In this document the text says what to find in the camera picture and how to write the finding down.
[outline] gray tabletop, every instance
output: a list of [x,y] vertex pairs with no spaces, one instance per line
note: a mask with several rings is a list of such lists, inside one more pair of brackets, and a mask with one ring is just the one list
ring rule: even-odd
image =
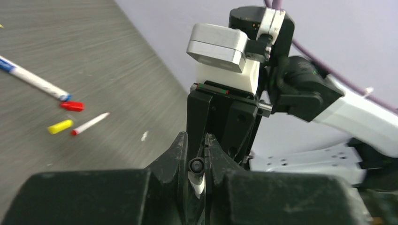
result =
[[[33,173],[144,167],[185,130],[186,93],[112,0],[2,0],[0,24],[0,55],[86,106],[0,72],[0,219]],[[46,129],[108,111],[76,137]]]

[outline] white wall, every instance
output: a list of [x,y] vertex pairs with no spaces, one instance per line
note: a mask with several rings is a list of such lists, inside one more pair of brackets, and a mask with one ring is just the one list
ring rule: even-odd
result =
[[[188,91],[195,61],[186,53],[195,23],[228,25],[229,11],[261,0],[116,0]],[[284,0],[295,38],[337,71],[398,106],[397,0]],[[287,115],[264,118],[254,143],[258,155],[327,146],[346,134]]]

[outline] red cap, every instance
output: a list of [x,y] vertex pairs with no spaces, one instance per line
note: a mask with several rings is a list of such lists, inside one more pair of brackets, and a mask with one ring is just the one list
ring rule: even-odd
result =
[[84,110],[84,104],[81,102],[61,102],[60,107],[68,111],[75,112],[81,112]]

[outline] blue and white marker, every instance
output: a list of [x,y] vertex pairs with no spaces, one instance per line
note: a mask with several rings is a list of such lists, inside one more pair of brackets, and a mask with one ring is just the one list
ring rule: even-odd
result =
[[9,61],[8,59],[0,55],[0,69],[6,71],[7,73],[18,77],[19,79],[39,88],[40,90],[50,94],[51,96],[67,102],[71,99],[71,95],[66,91],[54,86],[50,82],[40,78],[34,73],[18,66],[17,64]]

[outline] yellow object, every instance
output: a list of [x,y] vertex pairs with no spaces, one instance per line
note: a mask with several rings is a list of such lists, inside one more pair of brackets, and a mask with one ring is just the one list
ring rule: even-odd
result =
[[54,124],[54,125],[48,127],[47,130],[48,130],[48,132],[50,132],[50,134],[54,135],[54,134],[59,133],[65,129],[68,129],[71,126],[73,126],[72,120],[64,120],[62,122],[59,122],[57,124]]

